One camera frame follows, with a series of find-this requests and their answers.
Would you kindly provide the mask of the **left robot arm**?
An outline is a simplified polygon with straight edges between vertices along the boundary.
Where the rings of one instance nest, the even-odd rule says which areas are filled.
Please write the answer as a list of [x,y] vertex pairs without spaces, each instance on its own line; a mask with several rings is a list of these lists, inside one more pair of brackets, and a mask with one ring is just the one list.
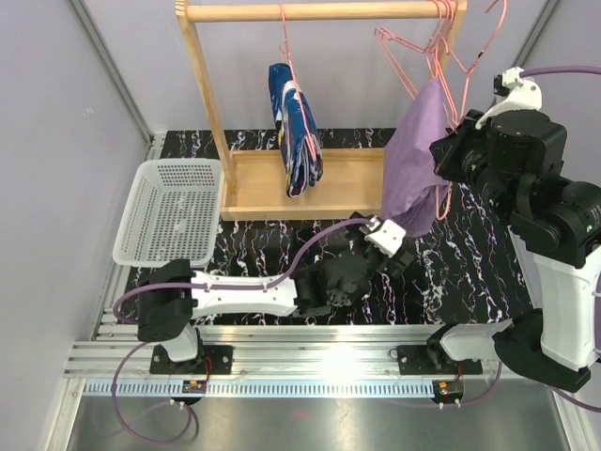
[[137,338],[154,346],[153,375],[229,373],[228,347],[205,346],[194,319],[262,313],[276,317],[321,317],[358,303],[378,272],[399,277],[414,255],[401,246],[387,252],[369,241],[332,259],[275,277],[218,277],[193,272],[186,259],[157,271],[138,295]]

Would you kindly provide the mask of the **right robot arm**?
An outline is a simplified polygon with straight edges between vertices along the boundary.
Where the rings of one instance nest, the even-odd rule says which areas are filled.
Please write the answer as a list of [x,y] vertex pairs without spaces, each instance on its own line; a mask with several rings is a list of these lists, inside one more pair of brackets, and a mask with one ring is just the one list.
[[591,377],[600,276],[600,189],[562,175],[566,128],[536,110],[467,112],[431,145],[439,176],[477,193],[523,240],[539,273],[530,313],[489,324],[452,324],[428,341],[426,361],[447,372],[467,359],[497,360],[569,393]]

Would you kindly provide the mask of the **purple trousers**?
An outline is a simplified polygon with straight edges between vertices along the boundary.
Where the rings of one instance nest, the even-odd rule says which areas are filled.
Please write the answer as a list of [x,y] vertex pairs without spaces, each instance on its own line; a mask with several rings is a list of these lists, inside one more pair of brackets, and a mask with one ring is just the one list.
[[395,221],[413,238],[427,234],[449,191],[435,174],[430,146],[445,136],[444,93],[429,80],[399,122],[384,151],[380,216]]

